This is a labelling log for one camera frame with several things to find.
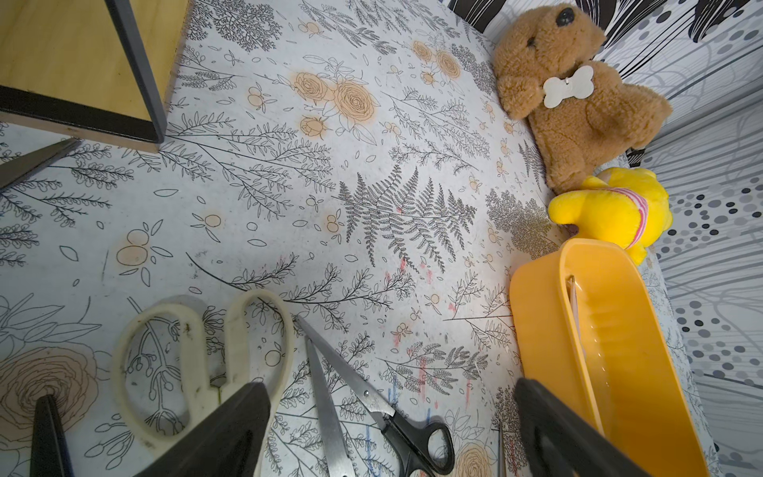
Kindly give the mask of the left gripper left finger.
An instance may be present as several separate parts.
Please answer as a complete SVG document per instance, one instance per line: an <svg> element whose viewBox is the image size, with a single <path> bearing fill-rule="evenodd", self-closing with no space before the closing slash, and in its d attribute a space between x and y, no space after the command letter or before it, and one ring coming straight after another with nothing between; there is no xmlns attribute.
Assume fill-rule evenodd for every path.
<svg viewBox="0 0 763 477"><path fill-rule="evenodd" d="M256 473L269 414L265 385L246 384L139 474L252 476Z"/></svg>

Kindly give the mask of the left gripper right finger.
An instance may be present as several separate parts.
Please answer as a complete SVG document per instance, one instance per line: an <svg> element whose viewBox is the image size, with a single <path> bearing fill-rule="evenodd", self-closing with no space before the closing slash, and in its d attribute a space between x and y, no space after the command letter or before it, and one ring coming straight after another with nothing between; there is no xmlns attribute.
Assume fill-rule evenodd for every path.
<svg viewBox="0 0 763 477"><path fill-rule="evenodd" d="M522 378L514 400L534 476L645 476L647 473L539 381Z"/></svg>

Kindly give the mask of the beige scissors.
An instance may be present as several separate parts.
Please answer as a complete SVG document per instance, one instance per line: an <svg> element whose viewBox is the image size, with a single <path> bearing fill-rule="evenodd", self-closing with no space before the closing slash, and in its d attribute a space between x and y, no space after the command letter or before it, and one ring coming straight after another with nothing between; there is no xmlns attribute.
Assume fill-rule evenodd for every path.
<svg viewBox="0 0 763 477"><path fill-rule="evenodd" d="M207 367L207 345L203 319L192 308L176 302L160 303L137 315L124 328L116 343L111 362L112 393L123 421L135 439L153 457L159 458L167 454L182 438L195 430L204 419L210 417L230 397L252 382L250 379L250 345L248 345L248 328L246 328L244 312L246 312L246 308L258 300L273 305L283 324L282 351L284 356L282 368L274 385L266 390L265 397L269 411L266 413L267 421L264 430L268 432L275 421L275 415L294 360L295 327L292 315L285 302L277 294L267 289L250 290L240 295L230 305L224 318L227 381L220 389L215 389L211 385ZM126 356L134 334L153 317L167 314L177 318L180 325L180 381L183 397L189 411L188 425L180 433L173 436L162 435L151 429L143 419L133 413L126 388Z"/></svg>

